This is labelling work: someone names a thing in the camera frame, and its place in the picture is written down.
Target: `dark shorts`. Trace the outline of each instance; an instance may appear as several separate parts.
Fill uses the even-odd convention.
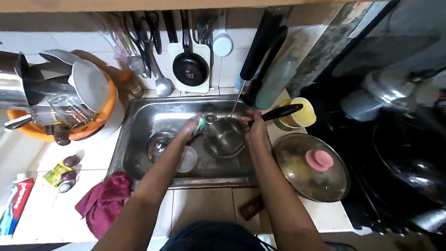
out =
[[[196,222],[171,236],[161,251],[264,251],[257,237],[230,222]]]

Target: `person's arm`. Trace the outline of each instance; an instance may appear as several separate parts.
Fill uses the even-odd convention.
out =
[[[152,237],[161,202],[169,188],[184,147],[192,139],[197,122],[189,120],[144,175],[118,218],[93,251],[145,251]]]
[[[278,250],[326,251],[327,246],[310,215],[267,148],[268,132],[260,111],[248,111],[248,114],[254,118],[254,124],[246,135],[246,142]]]

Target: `pink lid knob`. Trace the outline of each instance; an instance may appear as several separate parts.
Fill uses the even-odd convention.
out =
[[[305,154],[307,163],[319,172],[327,171],[333,166],[333,158],[329,153],[322,150],[310,150]]]

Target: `white cutting board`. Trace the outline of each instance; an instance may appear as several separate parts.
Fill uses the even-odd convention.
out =
[[[198,55],[200,55],[201,57],[204,58],[204,60],[207,63],[207,67],[209,68],[210,62],[211,62],[211,50],[209,49],[209,47],[207,45],[200,45],[197,44],[195,42],[195,40],[192,38],[192,36],[190,37],[191,41],[192,41],[192,51]],[[173,60],[175,59],[175,57],[184,52],[183,49],[183,43],[170,43],[167,46],[167,51],[169,52],[170,58],[172,59],[172,63]],[[189,86],[189,85],[185,85],[183,83],[181,83],[177,78],[173,78],[172,82],[175,85],[175,88],[183,91],[183,92],[199,92],[199,93],[206,93],[209,91],[209,75],[210,75],[210,69],[209,69],[209,74],[207,75],[206,80],[204,81],[203,84],[199,85],[199,86]]]

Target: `wooden cabinet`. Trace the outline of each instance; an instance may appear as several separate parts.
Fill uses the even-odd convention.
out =
[[[6,0],[0,12],[80,12],[255,7],[349,0]]]

